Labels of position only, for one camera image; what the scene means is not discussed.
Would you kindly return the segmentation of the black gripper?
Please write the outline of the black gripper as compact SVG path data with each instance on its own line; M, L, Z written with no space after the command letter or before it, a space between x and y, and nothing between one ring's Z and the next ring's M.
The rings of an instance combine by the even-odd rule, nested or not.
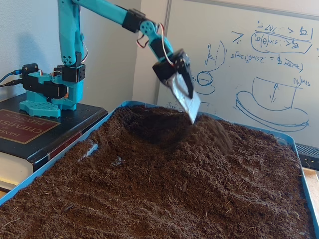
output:
M163 84L165 84L165 81L173 74L181 74L188 89L188 97L192 99L194 86L192 83L189 57L183 49L180 49L170 55L168 59L172 62L172 65L166 59L153 65L155 74Z

